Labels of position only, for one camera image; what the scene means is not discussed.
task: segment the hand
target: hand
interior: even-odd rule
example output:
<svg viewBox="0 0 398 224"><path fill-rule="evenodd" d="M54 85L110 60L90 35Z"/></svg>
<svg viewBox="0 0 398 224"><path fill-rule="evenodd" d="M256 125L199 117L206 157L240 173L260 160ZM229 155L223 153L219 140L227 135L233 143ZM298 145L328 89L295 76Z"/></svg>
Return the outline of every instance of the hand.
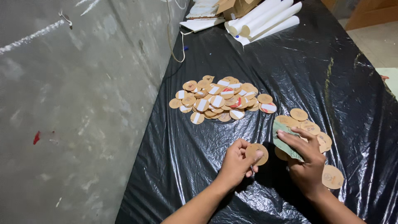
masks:
<svg viewBox="0 0 398 224"><path fill-rule="evenodd" d="M243 177L253 175L250 166L253 165L253 171L255 173L258 172L258 166L254 166L254 164L257 163L264 153L258 150L255 158L246 157L246 147L249 145L250 143L247 141L238 139L226 150L221 170L215 182L222 183L228 190L231 190L240 184Z"/></svg>
<svg viewBox="0 0 398 224"><path fill-rule="evenodd" d="M292 127L293 132L306 138L308 143L299 137L278 130L278 137L290 145L303 157L304 162L289 157L288 166L293 182L298 186L305 197L318 197L328 189L322 184L322 172L326 157L319 152L319 142L315 135L300 128Z"/></svg>

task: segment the left hand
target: left hand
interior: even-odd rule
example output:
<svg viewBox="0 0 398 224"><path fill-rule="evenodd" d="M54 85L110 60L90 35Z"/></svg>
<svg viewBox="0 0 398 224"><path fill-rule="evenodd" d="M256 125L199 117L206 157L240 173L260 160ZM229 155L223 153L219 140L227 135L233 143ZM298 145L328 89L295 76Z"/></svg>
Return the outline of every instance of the left hand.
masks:
<svg viewBox="0 0 398 224"><path fill-rule="evenodd" d="M253 166L255 173L258 172L258 166L254 164L264 153L258 150L255 158L246 157L246 147L249 145L249 142L239 138L226 150L221 170L215 182L218 181L231 190L238 186L245 176L250 177L253 175L250 166Z"/></svg>

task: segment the green paper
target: green paper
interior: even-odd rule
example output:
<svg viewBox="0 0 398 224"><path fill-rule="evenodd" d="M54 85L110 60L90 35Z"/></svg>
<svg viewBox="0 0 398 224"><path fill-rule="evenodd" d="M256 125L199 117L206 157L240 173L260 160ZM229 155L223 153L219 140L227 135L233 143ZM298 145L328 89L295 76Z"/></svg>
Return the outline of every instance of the green paper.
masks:
<svg viewBox="0 0 398 224"><path fill-rule="evenodd" d="M301 162L304 162L303 158L301 157L301 155L296 152L295 149L293 149L292 147L290 147L288 144L286 144L285 142L281 141L278 138L278 130L282 130L284 132L287 132L289 134L292 134L294 136L300 137L299 134L294 133L290 130L289 127L287 127L284 124L279 123L278 121L274 120L274 124L273 124L273 132L272 132L272 137L273 137L273 143L282 151L284 151L285 153L287 153L290 157L292 157L293 159L298 159Z"/></svg>

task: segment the wire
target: wire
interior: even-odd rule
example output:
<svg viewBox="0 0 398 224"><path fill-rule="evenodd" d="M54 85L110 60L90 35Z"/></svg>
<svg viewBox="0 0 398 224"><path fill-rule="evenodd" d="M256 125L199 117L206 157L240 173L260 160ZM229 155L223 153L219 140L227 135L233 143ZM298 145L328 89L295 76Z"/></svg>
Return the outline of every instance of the wire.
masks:
<svg viewBox="0 0 398 224"><path fill-rule="evenodd" d="M170 26L170 22L171 22L172 18L170 16L169 0L166 0L166 3L167 3L167 10L169 12L169 22L167 23L167 38L168 38L168 42L169 42L169 47L170 47L170 50L172 51L172 56L173 56L174 60L176 60L177 62L182 63L185 60L184 35L190 34L193 31L191 31L189 33L183 33L183 32L180 31L180 33L182 34L182 53L184 54L184 57L182 58L182 61L177 60L176 57L174 56L174 53L173 53L172 44L170 43L169 26Z"/></svg>

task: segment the black plastic sheet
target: black plastic sheet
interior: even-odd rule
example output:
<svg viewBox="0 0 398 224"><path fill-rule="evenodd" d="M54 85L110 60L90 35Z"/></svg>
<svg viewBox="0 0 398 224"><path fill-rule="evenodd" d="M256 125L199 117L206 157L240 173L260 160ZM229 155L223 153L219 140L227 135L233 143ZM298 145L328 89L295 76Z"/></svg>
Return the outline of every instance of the black plastic sheet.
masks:
<svg viewBox="0 0 398 224"><path fill-rule="evenodd" d="M345 178L333 194L367 223L397 223L398 103L321 2L304 1L297 16L299 25L244 49L223 24L185 36L186 59L170 59L116 223L162 222L214 180L237 138L264 144L269 160L222 201L210 223L322 223L270 143L273 120L292 108L304 109L333 140L326 163ZM179 36L179 59L181 48ZM191 113L168 103L183 83L204 75L252 83L278 110L194 125Z"/></svg>

